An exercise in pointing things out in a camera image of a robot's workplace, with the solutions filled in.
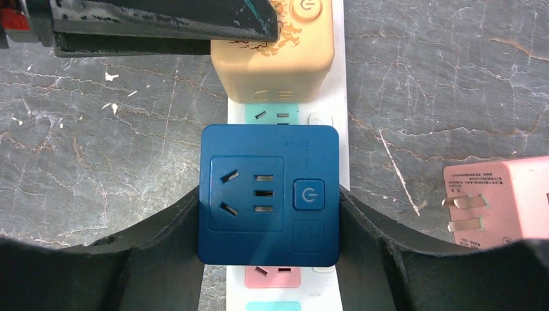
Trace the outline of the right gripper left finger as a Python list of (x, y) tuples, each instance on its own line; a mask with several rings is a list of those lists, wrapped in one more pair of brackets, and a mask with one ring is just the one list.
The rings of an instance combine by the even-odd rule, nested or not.
[(196, 310), (199, 200), (170, 207), (88, 246), (1, 239), (2, 310)]

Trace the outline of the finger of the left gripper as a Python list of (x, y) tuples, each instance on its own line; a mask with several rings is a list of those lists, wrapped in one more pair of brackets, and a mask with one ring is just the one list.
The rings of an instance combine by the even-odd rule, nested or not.
[(66, 58), (208, 55), (212, 40), (278, 39), (268, 1), (26, 1), (33, 35)]

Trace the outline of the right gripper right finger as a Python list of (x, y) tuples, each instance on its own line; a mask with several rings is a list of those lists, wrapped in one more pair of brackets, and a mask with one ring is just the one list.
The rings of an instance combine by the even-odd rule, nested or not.
[(548, 241), (473, 249), (411, 229), (341, 190), (344, 310), (547, 310)]

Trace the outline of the white power strip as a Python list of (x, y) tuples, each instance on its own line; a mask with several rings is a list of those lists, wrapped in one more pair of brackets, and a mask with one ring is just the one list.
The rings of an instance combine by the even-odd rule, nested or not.
[[(331, 125), (338, 131), (340, 184), (350, 189), (343, 2), (333, 1), (332, 12), (335, 58), (331, 69), (313, 101), (293, 105), (290, 120), (295, 124)], [(227, 266), (227, 310), (342, 310), (334, 266), (301, 268), (301, 283), (296, 288), (248, 288), (247, 272), (244, 266)]]

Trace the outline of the pink cube plug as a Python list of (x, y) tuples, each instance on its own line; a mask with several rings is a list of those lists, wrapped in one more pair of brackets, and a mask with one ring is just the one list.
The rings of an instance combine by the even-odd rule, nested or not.
[(548, 238), (548, 156), (450, 165), (443, 180), (455, 244), (488, 249)]

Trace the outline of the blue cube plug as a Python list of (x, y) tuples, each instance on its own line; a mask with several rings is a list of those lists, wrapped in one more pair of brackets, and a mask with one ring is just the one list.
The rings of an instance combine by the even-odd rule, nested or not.
[(335, 128), (212, 124), (201, 136), (199, 170), (201, 262), (336, 264), (340, 170)]

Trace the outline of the beige dragon cube plug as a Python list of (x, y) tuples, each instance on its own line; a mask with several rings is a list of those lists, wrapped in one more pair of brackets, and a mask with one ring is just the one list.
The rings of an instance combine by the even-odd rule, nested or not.
[(335, 55), (331, 1), (271, 1), (275, 42), (211, 43), (211, 60), (228, 97), (240, 104), (314, 99)]

